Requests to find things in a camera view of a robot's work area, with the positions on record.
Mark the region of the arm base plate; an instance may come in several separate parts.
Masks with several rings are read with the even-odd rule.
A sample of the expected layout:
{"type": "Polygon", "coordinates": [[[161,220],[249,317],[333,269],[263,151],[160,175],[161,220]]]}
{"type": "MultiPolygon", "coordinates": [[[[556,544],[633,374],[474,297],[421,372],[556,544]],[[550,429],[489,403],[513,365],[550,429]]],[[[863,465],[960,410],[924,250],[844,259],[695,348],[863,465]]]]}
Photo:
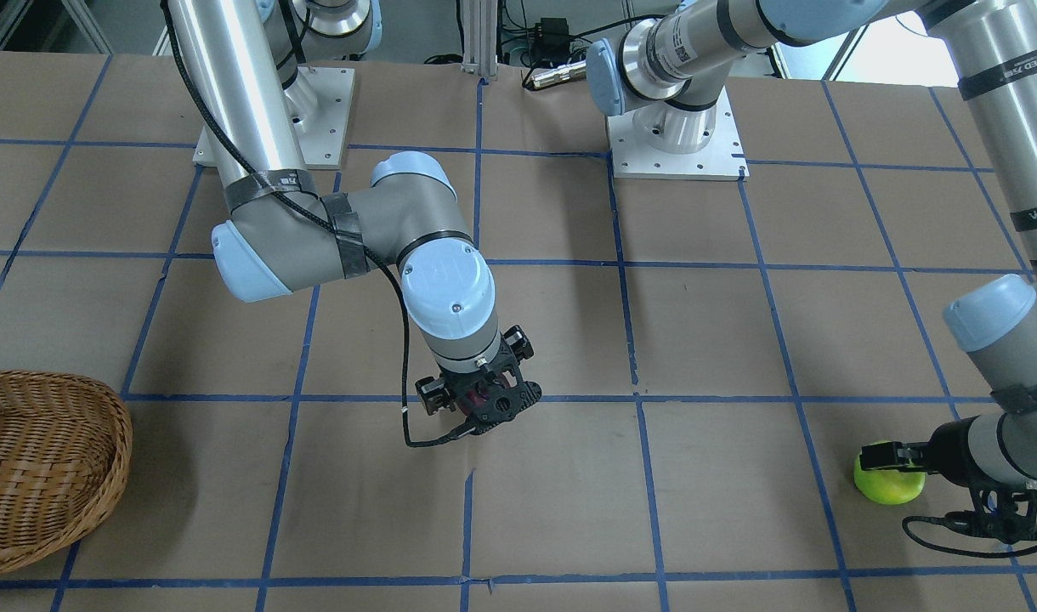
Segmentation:
{"type": "Polygon", "coordinates": [[[615,176],[624,179],[748,179],[739,128],[722,89],[713,107],[666,102],[605,120],[615,176]]]}
{"type": "Polygon", "coordinates": [[[354,85],[351,67],[306,66],[287,90],[234,69],[205,76],[200,90],[253,170],[336,170],[343,162],[354,85]]]}

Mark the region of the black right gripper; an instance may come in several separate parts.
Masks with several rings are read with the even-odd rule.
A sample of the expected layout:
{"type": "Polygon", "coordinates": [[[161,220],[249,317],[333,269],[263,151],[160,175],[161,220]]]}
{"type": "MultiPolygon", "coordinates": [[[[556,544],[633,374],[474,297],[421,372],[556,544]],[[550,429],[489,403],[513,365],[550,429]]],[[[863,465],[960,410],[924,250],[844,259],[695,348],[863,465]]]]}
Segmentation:
{"type": "Polygon", "coordinates": [[[534,356],[533,344],[520,325],[503,331],[501,337],[510,353],[498,353],[483,365],[474,365],[472,371],[441,365],[440,378],[415,382],[427,415],[451,408],[529,407],[529,381],[524,379],[521,364],[534,356]]]}

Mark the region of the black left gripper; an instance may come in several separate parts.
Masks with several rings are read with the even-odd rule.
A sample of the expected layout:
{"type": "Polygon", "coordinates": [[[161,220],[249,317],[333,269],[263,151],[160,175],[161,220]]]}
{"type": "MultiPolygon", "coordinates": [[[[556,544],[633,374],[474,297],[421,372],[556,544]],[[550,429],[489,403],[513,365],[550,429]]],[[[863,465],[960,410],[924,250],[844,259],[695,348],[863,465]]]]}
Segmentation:
{"type": "Polygon", "coordinates": [[[875,442],[862,446],[860,469],[930,473],[953,485],[970,486],[983,476],[969,448],[972,424],[973,421],[943,423],[927,442],[875,442]]]}

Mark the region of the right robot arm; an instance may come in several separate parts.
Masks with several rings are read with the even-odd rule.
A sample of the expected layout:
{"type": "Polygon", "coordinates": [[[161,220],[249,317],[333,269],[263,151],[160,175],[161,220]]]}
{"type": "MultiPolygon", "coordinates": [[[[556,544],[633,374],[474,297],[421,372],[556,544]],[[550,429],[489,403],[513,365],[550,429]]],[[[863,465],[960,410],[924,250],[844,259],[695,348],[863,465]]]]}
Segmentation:
{"type": "Polygon", "coordinates": [[[537,404],[541,388],[521,372],[533,347],[518,326],[502,330],[494,275],[433,156],[395,152],[366,189],[318,190],[293,121],[291,74],[276,61],[277,50],[306,51],[304,15],[289,1],[275,10],[281,24],[257,1],[160,8],[223,183],[229,217],[209,240],[227,289],[254,303],[389,272],[439,367],[415,386],[429,413],[460,411],[491,426],[537,404]]]}

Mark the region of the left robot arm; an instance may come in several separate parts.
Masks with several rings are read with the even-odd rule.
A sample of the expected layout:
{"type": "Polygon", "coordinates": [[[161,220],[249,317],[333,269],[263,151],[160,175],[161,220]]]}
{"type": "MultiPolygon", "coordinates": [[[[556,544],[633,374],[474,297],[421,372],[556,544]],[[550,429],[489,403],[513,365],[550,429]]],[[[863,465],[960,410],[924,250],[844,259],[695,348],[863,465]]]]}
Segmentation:
{"type": "Polygon", "coordinates": [[[714,406],[713,433],[654,442],[652,468],[731,485],[784,446],[729,408],[993,400],[868,473],[980,490],[1037,485],[1037,8],[931,1],[959,86],[728,82],[746,50],[806,41],[806,1],[698,1],[586,54],[619,213],[682,212],[678,254],[620,230],[640,402],[714,406]]]}

